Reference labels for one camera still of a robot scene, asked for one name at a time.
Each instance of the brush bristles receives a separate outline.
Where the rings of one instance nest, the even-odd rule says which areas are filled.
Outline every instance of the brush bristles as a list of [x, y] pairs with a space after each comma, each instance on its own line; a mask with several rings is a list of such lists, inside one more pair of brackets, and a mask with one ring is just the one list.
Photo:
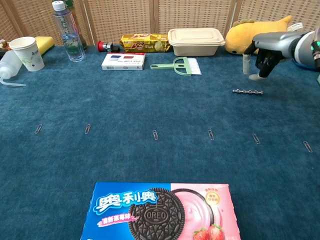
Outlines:
[[193, 75], [201, 75], [200, 67], [195, 58], [188, 58], [189, 67], [191, 69], [191, 74]]

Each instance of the green brush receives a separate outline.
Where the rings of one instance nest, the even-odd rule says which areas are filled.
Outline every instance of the green brush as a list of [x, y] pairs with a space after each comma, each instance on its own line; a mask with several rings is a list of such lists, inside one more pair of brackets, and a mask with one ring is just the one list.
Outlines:
[[[178, 60], [183, 60], [183, 63], [176, 63]], [[186, 56], [177, 57], [170, 64], [152, 64], [151, 69], [174, 69], [174, 71], [182, 76], [201, 75], [201, 71], [195, 58], [187, 58]], [[178, 69], [185, 69], [186, 72], [181, 72]]]

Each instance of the white cup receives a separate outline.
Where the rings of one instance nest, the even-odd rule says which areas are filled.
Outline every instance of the white cup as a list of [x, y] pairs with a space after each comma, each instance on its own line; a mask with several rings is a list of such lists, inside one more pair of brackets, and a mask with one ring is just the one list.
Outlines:
[[24, 36], [17, 38], [9, 43], [9, 47], [15, 52], [28, 71], [35, 72], [44, 68], [45, 64], [34, 37]]

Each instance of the stuffed animal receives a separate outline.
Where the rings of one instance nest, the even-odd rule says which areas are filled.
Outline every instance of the stuffed animal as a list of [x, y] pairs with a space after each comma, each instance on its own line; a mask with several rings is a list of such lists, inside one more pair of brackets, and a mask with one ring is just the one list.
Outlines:
[[243, 54], [257, 34], [286, 32], [292, 16], [279, 21], [254, 21], [243, 19], [236, 21], [225, 37], [225, 50], [232, 54]]

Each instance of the paper clip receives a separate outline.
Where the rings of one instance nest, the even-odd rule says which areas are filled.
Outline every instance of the paper clip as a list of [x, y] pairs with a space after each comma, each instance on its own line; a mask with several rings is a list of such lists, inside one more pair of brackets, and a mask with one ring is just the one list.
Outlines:
[[158, 140], [158, 133], [157, 133], [157, 131], [156, 131], [156, 130], [153, 130], [152, 133], [153, 133], [154, 140]]
[[90, 131], [90, 128], [91, 128], [91, 125], [88, 124], [88, 125], [86, 126], [86, 128], [85, 128], [84, 134], [88, 134], [89, 131]]
[[39, 126], [36, 128], [34, 133], [38, 134], [40, 132], [41, 128], [42, 128], [42, 124], [39, 124]]
[[252, 134], [252, 136], [253, 136], [253, 139], [254, 139], [254, 141], [255, 141], [256, 144], [261, 144], [259, 138], [257, 137], [257, 135], [256, 135], [255, 133]]
[[313, 153], [312, 148], [310, 147], [310, 145], [307, 141], [304, 141], [303, 144], [309, 153]]
[[212, 133], [211, 130], [208, 130], [208, 134], [209, 134], [209, 137], [210, 137], [211, 141], [215, 140], [214, 134]]

